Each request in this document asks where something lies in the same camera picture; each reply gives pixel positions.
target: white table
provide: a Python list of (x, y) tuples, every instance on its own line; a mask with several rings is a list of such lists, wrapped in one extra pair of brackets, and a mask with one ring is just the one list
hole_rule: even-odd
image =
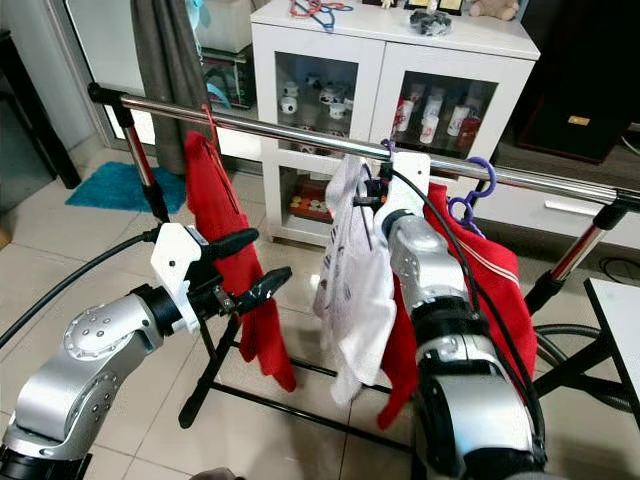
[[(591, 344), (534, 382), (539, 396), (560, 386), (588, 393), (626, 397), (640, 427), (640, 288), (604, 280), (587, 279), (587, 295), (600, 323), (600, 335)], [(585, 374), (613, 358), (621, 383)]]

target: blue rug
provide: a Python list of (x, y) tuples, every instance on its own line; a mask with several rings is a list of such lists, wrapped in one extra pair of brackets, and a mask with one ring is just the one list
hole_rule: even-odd
[[(154, 168), (153, 174), (162, 187), (169, 213), (177, 213), (187, 196), (184, 181), (164, 168)], [(102, 165), (76, 188), (74, 194), (65, 203), (77, 207), (151, 211), (142, 193), (140, 176), (135, 165), (117, 162)]]

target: tiled floor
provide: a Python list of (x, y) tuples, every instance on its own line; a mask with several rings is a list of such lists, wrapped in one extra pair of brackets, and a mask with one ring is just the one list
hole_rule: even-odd
[[(124, 152), (104, 150), (83, 166), (82, 174), (91, 174), (106, 161), (129, 159)], [(260, 227), (265, 216), (261, 179), (237, 174), (233, 182), (252, 225)], [(60, 182), (53, 182), (2, 219), (14, 232), (14, 242), (0, 251), (0, 331), (85, 261), (154, 225), (151, 215), (145, 213), (65, 206), (69, 195)], [(183, 208), (174, 219), (189, 223), (192, 216)], [(320, 348), (319, 320), (310, 313), (313, 292), (308, 280), (318, 270), (321, 249), (263, 239), (256, 246), (265, 269), (291, 265), (294, 270), (294, 278), (276, 297), (289, 352), (331, 366), (330, 355)], [(150, 245), (136, 246), (98, 267), (0, 351), (0, 428), (12, 413), (24, 381), (54, 352), (62, 330), (75, 314), (141, 283), (154, 282), (148, 261), (151, 249)], [(523, 290), (548, 267), (547, 262), (522, 258)], [(536, 315), (536, 323), (579, 321), (596, 326), (582, 287), (587, 276), (602, 277), (598, 272), (577, 272)], [(223, 328), (222, 321), (212, 321), (216, 336)], [(568, 351), (582, 345), (571, 338), (558, 342)], [(178, 412), (205, 364), (201, 342), (186, 332), (168, 338), (146, 359), (114, 404), (93, 448), (88, 478), (182, 480), (218, 466), (230, 467), (250, 480), (409, 478), (405, 454), (220, 392), (212, 391), (194, 426), (182, 430)], [(547, 369), (544, 362), (538, 362), (539, 372)], [(611, 365), (596, 371), (614, 376)], [(382, 394), (363, 391), (350, 407), (341, 409), (331, 400), (328, 378), (299, 370), (296, 375), (299, 389), (286, 394), (262, 377), (257, 365), (245, 364), (234, 351), (219, 380), (377, 432), (375, 417), (385, 403)], [(552, 472), (586, 479), (640, 476), (640, 434), (632, 416), (569, 390), (545, 397), (543, 408)], [(411, 424), (407, 408), (384, 435), (409, 443)]]

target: stuffed toy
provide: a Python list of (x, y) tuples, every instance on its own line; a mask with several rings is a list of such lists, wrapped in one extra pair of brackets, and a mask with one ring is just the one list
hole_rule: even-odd
[(472, 17), (488, 15), (506, 22), (515, 17), (519, 9), (517, 0), (474, 0), (469, 15)]

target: purple hanger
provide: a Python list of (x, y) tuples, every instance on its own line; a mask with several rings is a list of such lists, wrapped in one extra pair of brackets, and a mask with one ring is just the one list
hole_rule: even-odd
[[(473, 207), (471, 206), (471, 202), (474, 198), (488, 197), (493, 193), (493, 191), (496, 188), (496, 171), (493, 168), (493, 165), (487, 162), (484, 158), (471, 157), (467, 159), (467, 161), (471, 163), (475, 163), (476, 165), (480, 165), (481, 167), (484, 167), (487, 169), (487, 171), (489, 172), (489, 188), (487, 188), (482, 192), (476, 192), (476, 191), (469, 192), (466, 198), (461, 198), (461, 197), (451, 198), (448, 202), (449, 215), (451, 216), (451, 218), (453, 218), (456, 221), (458, 225), (461, 225), (462, 227), (468, 230), (471, 230), (473, 233), (475, 233), (476, 235), (480, 235), (482, 238), (486, 238), (482, 234), (480, 229), (477, 227), (477, 225), (473, 222)], [(464, 205), (464, 208), (465, 208), (464, 215), (460, 220), (458, 220), (453, 214), (453, 207), (456, 203), (461, 203), (462, 205)]]

